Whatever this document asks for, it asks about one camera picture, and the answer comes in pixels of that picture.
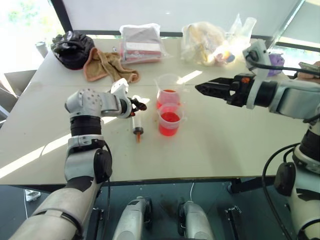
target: brown towel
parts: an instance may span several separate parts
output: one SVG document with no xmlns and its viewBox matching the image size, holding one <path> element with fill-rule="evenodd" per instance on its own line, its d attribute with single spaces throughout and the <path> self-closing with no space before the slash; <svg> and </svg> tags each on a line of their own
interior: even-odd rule
<svg viewBox="0 0 320 240">
<path fill-rule="evenodd" d="M 133 69 L 123 68 L 120 60 L 121 57 L 117 52 L 102 52 L 93 47 L 83 66 L 86 80 L 93 82 L 110 75 L 114 82 L 122 78 L 125 78 L 128 83 L 138 82 L 139 73 Z"/>
</svg>

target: measuring cup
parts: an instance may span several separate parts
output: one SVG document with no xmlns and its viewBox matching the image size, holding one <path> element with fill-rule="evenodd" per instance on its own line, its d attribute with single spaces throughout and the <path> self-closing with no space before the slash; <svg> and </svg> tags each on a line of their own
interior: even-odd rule
<svg viewBox="0 0 320 240">
<path fill-rule="evenodd" d="M 174 103 L 163 104 L 158 109 L 159 132 L 165 136 L 173 136 L 177 133 L 179 124 L 185 120 L 184 111 Z"/>
<path fill-rule="evenodd" d="M 180 104 L 180 94 L 182 85 L 177 84 L 180 79 L 175 74 L 164 74 L 155 79 L 157 87 L 156 108 L 159 109 L 163 104 Z"/>
</svg>

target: white table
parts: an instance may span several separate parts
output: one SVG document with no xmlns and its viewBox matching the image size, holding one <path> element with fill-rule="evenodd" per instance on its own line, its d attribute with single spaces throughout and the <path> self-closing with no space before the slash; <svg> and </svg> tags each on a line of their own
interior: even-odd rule
<svg viewBox="0 0 320 240">
<path fill-rule="evenodd" d="M 103 51 L 119 44 L 116 40 L 95 43 Z M 262 107 L 230 106 L 196 91 L 195 84 L 247 72 L 243 62 L 225 67 L 185 64 L 179 59 L 180 40 L 164 43 L 172 58 L 131 66 L 140 72 L 141 80 L 129 85 L 128 96 L 150 99 L 143 113 L 141 143 L 135 141 L 130 119 L 104 118 L 102 132 L 113 156 L 112 182 L 259 176 L 273 152 L 302 139 L 306 126 L 301 120 L 272 114 Z M 194 71 L 202 73 L 187 82 L 182 94 L 187 121 L 175 136 L 162 136 L 153 79 L 165 73 L 183 77 Z M 82 70 L 63 67 L 49 53 L 0 130 L 0 184 L 64 184 L 70 137 L 64 103 L 82 87 L 107 91 L 111 84 L 109 77 L 86 82 Z M 276 158 L 270 165 L 269 175 L 276 173 L 280 161 Z"/>
</svg>

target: robotic arm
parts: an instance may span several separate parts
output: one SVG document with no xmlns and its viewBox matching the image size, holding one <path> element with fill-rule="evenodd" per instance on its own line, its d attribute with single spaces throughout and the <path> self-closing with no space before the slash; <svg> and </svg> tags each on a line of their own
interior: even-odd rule
<svg viewBox="0 0 320 240">
<path fill-rule="evenodd" d="M 271 67 L 262 40 L 244 50 L 243 55 L 249 69 Z M 246 105 L 248 109 L 258 105 L 309 124 L 302 141 L 294 148 L 293 162 L 279 166 L 274 186 L 288 197 L 298 238 L 320 239 L 320 84 L 295 79 L 268 81 L 268 71 L 258 69 L 256 75 L 220 77 L 195 88 L 203 95 L 224 99 L 229 105 Z"/>
<path fill-rule="evenodd" d="M 124 119 L 147 109 L 128 98 L 127 92 L 127 81 L 120 79 L 110 92 L 87 88 L 67 99 L 65 108 L 71 123 L 64 166 L 67 184 L 50 194 L 11 240 L 82 239 L 102 183 L 112 174 L 112 156 L 101 134 L 101 117 Z"/>
</svg>

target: red liquid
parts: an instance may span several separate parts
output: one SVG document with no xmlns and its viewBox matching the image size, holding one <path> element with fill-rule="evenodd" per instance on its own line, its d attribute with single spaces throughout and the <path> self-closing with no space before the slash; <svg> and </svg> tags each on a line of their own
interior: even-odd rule
<svg viewBox="0 0 320 240">
<path fill-rule="evenodd" d="M 170 123 L 175 123 L 180 120 L 180 117 L 177 114 L 175 114 L 174 112 L 165 112 L 165 113 L 161 114 L 161 117 Z M 165 128 L 164 126 L 159 124 L 159 132 L 162 135 L 173 136 L 176 134 L 177 131 L 178 131 L 178 128 L 169 129 L 169 128 Z"/>
<path fill-rule="evenodd" d="M 164 91 L 164 92 L 167 92 L 167 93 L 175 93 L 175 92 L 176 92 L 176 91 L 171 90 L 171 89 L 165 89 L 165 90 L 163 90 L 163 91 Z M 159 102 L 159 99 L 157 99 L 155 106 L 156 106 L 157 109 L 161 108 L 162 104 Z"/>
</svg>

